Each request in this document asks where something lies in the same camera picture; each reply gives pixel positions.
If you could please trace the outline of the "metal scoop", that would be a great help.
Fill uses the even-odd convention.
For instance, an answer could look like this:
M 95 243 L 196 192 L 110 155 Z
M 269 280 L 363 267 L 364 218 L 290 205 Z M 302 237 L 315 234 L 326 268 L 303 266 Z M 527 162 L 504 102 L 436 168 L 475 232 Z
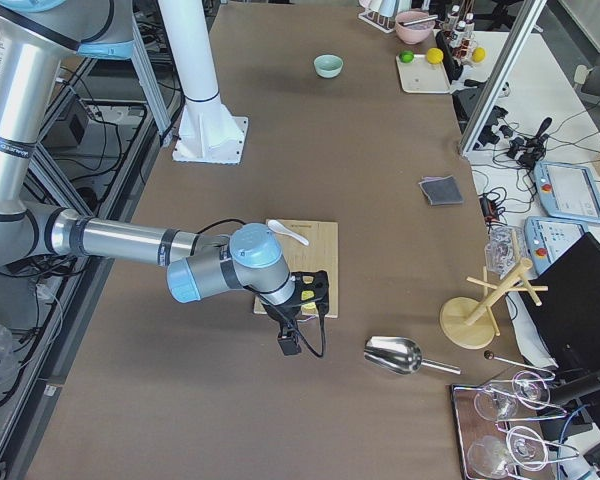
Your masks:
M 460 375 L 459 367 L 425 359 L 417 342 L 407 337 L 372 336 L 364 346 L 364 357 L 392 372 L 409 375 L 422 367 Z

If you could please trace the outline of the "clear plastic box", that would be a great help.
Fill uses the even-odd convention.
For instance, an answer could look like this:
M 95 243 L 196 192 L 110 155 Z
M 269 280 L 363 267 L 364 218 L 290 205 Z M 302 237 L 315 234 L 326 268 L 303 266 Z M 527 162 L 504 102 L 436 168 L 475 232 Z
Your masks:
M 496 226 L 489 232 L 485 246 L 486 267 L 503 277 L 522 258 L 527 257 L 523 230 L 519 227 Z

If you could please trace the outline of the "grey folded cloth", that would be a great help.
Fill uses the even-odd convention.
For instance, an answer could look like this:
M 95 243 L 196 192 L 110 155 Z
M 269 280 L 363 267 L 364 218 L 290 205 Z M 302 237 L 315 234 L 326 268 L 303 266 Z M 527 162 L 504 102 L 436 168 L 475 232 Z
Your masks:
M 453 176 L 423 177 L 419 187 L 431 206 L 459 205 L 464 202 Z

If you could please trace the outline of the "aluminium frame post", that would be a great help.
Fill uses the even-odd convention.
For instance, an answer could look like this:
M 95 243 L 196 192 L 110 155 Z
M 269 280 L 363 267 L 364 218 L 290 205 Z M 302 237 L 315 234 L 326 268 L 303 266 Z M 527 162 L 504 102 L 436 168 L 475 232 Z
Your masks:
M 495 106 L 497 97 L 515 65 L 546 0 L 525 0 L 503 45 L 476 107 L 459 141 L 458 151 L 466 157 L 478 140 L 486 121 Z

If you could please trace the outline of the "wine glass rack tray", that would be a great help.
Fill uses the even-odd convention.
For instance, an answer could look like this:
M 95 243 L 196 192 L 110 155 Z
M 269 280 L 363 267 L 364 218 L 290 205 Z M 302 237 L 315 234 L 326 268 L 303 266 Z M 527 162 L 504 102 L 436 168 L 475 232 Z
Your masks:
M 450 387 L 452 413 L 465 479 L 528 479 L 579 451 L 544 439 L 540 422 L 567 417 L 551 402 L 547 379 L 522 370 L 510 379 Z

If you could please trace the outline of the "black monitor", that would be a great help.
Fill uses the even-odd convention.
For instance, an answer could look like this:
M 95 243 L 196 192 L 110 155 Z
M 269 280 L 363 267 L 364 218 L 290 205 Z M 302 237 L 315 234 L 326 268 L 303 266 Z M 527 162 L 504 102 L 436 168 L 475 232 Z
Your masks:
M 539 277 L 542 304 L 524 305 L 543 345 L 562 369 L 600 370 L 600 243 L 587 233 Z

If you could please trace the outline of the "cream plastic tray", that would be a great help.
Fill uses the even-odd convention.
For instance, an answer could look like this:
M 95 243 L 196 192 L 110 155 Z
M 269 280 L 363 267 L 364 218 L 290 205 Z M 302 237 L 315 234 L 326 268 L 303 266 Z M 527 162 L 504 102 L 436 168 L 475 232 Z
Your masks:
M 395 58 L 400 85 L 405 93 L 411 94 L 448 94 L 450 82 L 444 66 L 431 64 L 423 54 L 415 54 L 411 62 L 402 62 Z

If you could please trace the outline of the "light green ceramic bowl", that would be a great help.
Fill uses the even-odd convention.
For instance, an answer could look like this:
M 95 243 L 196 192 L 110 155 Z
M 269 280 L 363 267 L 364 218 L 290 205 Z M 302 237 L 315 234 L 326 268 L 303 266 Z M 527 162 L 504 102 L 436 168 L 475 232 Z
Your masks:
M 314 59 L 313 65 L 316 74 L 320 78 L 333 79 L 341 73 L 344 61 L 337 55 L 323 54 Z

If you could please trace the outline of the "yellow lemon behind bar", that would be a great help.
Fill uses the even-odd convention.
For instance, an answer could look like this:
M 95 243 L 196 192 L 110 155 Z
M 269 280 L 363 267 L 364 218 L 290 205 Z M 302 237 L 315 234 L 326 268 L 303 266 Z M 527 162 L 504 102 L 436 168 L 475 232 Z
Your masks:
M 474 63 L 481 63 L 486 58 L 486 50 L 482 47 L 477 47 L 473 50 L 472 61 Z

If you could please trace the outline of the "teach pendant far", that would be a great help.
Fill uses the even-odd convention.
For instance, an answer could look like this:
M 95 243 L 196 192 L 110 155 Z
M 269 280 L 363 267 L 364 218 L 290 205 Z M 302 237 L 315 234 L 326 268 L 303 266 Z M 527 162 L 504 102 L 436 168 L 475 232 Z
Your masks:
M 550 217 L 600 224 L 600 194 L 588 167 L 542 160 L 533 174 Z

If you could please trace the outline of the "wooden mug tree stand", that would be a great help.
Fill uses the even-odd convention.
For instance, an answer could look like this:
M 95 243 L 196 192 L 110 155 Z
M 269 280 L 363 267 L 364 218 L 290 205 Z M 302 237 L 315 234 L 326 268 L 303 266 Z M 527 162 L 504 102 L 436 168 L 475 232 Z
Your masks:
M 497 283 L 490 283 L 486 268 L 483 279 L 467 276 L 466 280 L 483 289 L 480 300 L 469 297 L 454 297 L 441 307 L 439 324 L 444 335 L 454 344 L 469 350 L 482 349 L 501 334 L 492 307 L 511 292 L 527 292 L 536 306 L 541 306 L 539 292 L 547 292 L 548 286 L 534 286 L 526 272 L 532 267 L 527 258 L 519 260 Z

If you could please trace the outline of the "pink bowl with ice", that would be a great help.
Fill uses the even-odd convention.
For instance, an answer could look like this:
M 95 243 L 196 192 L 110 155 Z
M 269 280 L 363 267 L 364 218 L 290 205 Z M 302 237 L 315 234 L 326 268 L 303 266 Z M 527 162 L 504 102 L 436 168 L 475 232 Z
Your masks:
M 431 34 L 435 24 L 433 22 L 403 27 L 397 22 L 408 21 L 416 18 L 429 16 L 428 12 L 404 11 L 395 16 L 395 32 L 397 37 L 407 45 L 415 45 L 424 41 Z

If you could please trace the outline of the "metal tongs on bowl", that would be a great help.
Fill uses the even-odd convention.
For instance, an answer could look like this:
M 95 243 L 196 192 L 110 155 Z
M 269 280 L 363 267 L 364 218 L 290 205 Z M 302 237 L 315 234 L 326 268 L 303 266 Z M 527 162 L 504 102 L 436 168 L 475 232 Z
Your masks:
M 406 28 L 406 27 L 429 23 L 429 22 L 433 22 L 435 24 L 435 22 L 437 20 L 438 20 L 437 15 L 429 15 L 426 17 L 416 18 L 416 19 L 412 19 L 412 20 L 408 20 L 408 21 L 399 21 L 397 23 Z

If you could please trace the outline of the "teach pendant near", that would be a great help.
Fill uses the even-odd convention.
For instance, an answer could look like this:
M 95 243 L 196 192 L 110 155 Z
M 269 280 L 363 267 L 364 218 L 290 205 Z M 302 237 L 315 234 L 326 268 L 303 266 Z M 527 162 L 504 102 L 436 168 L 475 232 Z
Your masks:
M 524 235 L 536 273 L 547 270 L 588 231 L 583 222 L 576 220 L 528 217 L 524 222 Z

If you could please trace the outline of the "bamboo cutting board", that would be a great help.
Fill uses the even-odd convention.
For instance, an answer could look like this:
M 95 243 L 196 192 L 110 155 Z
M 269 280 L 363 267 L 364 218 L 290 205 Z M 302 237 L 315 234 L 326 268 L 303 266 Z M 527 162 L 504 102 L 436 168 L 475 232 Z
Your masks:
M 329 221 L 281 219 L 280 223 L 305 237 L 305 246 L 295 239 L 276 233 L 289 270 L 316 272 L 325 270 L 329 280 L 329 312 L 327 317 L 339 316 L 338 295 L 338 223 Z

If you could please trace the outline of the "teach pendant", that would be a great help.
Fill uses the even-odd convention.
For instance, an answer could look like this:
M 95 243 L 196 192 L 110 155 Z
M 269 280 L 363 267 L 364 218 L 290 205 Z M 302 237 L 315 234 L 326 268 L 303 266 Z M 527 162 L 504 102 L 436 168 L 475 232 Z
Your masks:
M 536 273 L 547 270 L 588 231 L 583 222 L 576 220 L 528 217 L 524 222 L 524 235 Z
M 600 194 L 588 167 L 542 160 L 533 174 L 550 217 L 600 224 Z

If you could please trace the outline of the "green lime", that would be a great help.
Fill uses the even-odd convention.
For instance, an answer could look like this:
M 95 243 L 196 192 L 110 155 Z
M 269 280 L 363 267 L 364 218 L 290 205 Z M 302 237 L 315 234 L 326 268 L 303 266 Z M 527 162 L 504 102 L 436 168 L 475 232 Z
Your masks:
M 404 50 L 399 55 L 402 63 L 410 63 L 414 60 L 414 53 L 410 50 Z

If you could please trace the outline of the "white pedestal column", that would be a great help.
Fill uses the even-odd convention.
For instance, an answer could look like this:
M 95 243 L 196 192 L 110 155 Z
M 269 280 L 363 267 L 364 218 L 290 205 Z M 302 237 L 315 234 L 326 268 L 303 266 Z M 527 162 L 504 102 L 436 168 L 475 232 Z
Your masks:
M 165 0 L 159 8 L 185 98 L 173 159 L 236 165 L 248 119 L 222 102 L 202 3 Z

